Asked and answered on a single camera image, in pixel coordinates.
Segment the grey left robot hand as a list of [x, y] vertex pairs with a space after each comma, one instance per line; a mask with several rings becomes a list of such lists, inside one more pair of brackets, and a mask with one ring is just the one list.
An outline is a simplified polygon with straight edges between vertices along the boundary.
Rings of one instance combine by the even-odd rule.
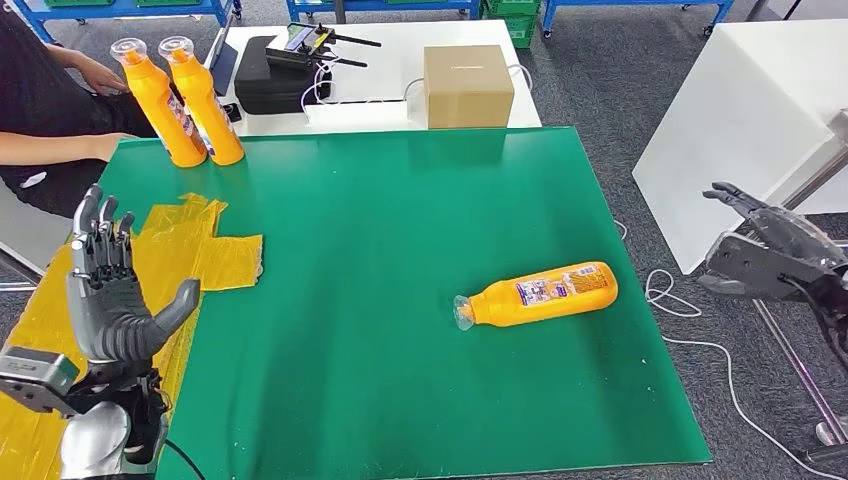
[[135, 216], [114, 218], [116, 197], [94, 183], [73, 215], [72, 267], [67, 299], [74, 338], [94, 362], [147, 361], [186, 322], [200, 303], [200, 280], [185, 279], [174, 299], [152, 314], [133, 265]]

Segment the person's right hand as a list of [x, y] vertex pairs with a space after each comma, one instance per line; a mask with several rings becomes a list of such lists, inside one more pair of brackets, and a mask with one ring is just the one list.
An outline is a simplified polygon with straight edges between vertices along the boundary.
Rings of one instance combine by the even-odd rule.
[[137, 136], [123, 132], [92, 135], [89, 157], [109, 163], [120, 142], [127, 139], [134, 140]]

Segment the person's left hand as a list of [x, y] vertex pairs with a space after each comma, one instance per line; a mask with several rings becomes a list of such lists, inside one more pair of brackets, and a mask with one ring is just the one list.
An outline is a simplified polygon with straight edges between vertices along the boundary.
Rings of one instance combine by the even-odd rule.
[[124, 80], [101, 63], [84, 56], [76, 66], [85, 83], [99, 95], [128, 93]]

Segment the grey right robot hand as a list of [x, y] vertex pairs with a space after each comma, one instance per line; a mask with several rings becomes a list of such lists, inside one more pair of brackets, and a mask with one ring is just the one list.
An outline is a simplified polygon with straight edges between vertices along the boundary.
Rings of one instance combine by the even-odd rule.
[[847, 264], [845, 251], [799, 214], [765, 203], [727, 182], [713, 182], [702, 195], [735, 210], [751, 225], [754, 239], [769, 249], [829, 268]]

